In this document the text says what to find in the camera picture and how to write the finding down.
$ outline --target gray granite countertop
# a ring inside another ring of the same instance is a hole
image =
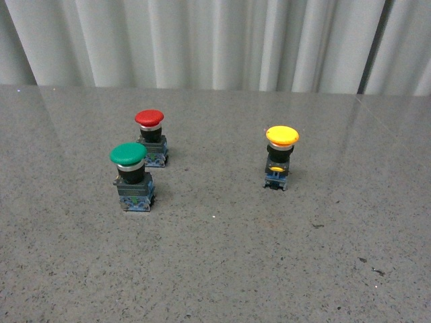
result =
[[[148,108],[170,161],[124,213],[109,153]],[[431,322],[430,98],[2,85],[0,113],[0,322]]]

